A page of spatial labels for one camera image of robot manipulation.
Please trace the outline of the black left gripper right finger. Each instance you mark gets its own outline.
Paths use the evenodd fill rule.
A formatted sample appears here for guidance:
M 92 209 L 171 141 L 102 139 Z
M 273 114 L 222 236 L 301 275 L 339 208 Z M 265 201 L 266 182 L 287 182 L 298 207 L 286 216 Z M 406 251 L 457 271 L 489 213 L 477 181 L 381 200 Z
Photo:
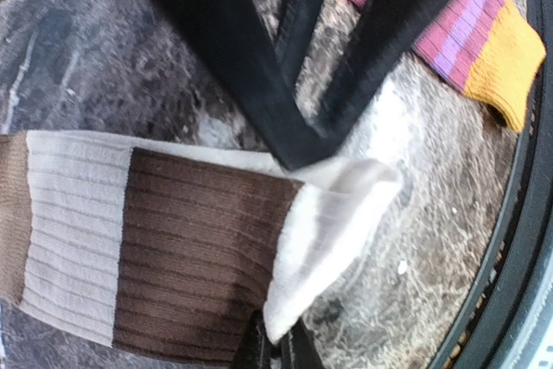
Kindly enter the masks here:
M 280 341 L 282 369 L 324 369 L 311 333 L 298 321 Z

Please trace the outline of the brown and white sock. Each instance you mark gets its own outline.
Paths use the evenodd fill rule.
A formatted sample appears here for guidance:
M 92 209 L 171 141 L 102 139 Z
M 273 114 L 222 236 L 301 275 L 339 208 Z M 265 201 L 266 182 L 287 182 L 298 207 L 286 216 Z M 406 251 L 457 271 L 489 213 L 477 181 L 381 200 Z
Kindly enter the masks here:
M 226 365 L 269 352 L 361 253 L 402 185 L 375 159 L 294 174 L 271 155 L 94 131 L 1 138 L 1 297 L 99 344 Z

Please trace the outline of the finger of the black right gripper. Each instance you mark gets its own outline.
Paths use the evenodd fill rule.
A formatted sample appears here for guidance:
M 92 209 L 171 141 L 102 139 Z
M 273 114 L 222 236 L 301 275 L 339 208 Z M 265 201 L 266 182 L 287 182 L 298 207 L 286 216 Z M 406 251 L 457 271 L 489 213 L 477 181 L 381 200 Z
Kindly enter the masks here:
M 283 167 L 298 170 L 337 151 L 297 107 L 252 0 L 151 1 Z
M 314 121 L 296 107 L 285 111 L 295 136 L 346 136 L 400 55 L 450 0 L 366 0 L 351 40 Z M 276 57 L 294 86 L 308 52 L 323 0 L 282 0 Z

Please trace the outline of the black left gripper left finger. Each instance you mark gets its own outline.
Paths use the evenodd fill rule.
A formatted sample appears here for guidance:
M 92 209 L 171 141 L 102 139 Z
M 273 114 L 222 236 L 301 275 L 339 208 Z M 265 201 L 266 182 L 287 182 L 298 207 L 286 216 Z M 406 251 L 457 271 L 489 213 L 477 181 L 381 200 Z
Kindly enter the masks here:
M 232 369 L 269 369 L 270 342 L 260 310 L 251 314 L 245 333 L 232 360 Z

